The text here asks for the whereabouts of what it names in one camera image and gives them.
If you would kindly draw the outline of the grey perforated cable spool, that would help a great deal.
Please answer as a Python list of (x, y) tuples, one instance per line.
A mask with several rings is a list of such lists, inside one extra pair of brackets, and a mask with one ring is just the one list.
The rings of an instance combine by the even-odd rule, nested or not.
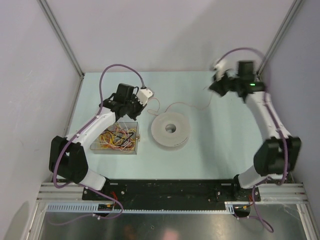
[(190, 138), (189, 119), (181, 113), (164, 112), (151, 123), (150, 132), (155, 143), (165, 151), (183, 148)]

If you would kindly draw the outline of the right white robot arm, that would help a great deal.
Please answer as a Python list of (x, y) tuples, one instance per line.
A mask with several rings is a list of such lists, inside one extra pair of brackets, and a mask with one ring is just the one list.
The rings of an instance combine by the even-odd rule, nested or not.
[(237, 184), (230, 188), (231, 196), (242, 201), (249, 189), (268, 180), (277, 180), (282, 185), (296, 166), (302, 141), (292, 136), (281, 122), (266, 84), (257, 80), (254, 62), (241, 60), (234, 71), (227, 68), (225, 60), (219, 59), (212, 71), (209, 90), (221, 97), (229, 92), (236, 93), (251, 111), (263, 140), (253, 157), (253, 165), (235, 176)]

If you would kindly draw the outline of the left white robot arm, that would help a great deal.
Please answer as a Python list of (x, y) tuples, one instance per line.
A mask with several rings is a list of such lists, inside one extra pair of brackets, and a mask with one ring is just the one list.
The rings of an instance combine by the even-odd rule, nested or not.
[(98, 112), (84, 126), (66, 137), (56, 136), (51, 141), (49, 170), (71, 183), (93, 189), (100, 200), (110, 196), (106, 177), (90, 169), (87, 152), (91, 144), (108, 127), (128, 116), (136, 120), (154, 92), (147, 87), (134, 87), (120, 83), (115, 93), (102, 99)]

